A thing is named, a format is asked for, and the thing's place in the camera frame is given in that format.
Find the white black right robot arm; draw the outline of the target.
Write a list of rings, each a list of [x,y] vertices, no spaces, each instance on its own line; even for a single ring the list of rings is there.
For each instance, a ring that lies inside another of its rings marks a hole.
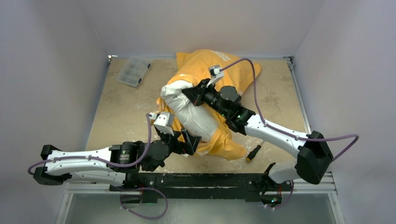
[[[280,183],[303,179],[319,184],[333,161],[333,154],[321,133],[297,132],[267,121],[241,105],[241,95],[233,86],[217,91],[209,79],[182,93],[194,106],[205,104],[225,119],[226,126],[235,133],[255,137],[279,147],[295,159],[290,163],[270,165],[262,177],[263,186],[273,190]]]

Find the white pillow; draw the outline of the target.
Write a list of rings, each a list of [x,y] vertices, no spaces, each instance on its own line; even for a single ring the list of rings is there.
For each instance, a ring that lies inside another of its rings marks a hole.
[[[194,106],[182,93],[193,84],[177,80],[161,88],[161,100],[173,111],[181,125],[190,133],[200,136],[202,141],[210,142],[218,129],[217,121],[204,106]]]

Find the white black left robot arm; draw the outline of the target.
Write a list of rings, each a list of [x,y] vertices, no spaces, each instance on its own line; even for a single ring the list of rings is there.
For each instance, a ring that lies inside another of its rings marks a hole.
[[[160,131],[157,134],[160,139],[153,142],[126,141],[94,151],[66,152],[44,145],[42,161],[31,165],[28,174],[41,185],[100,182],[133,191],[139,186],[139,178],[134,174],[164,167],[172,153],[194,155],[201,141],[200,136],[184,128],[172,134]]]

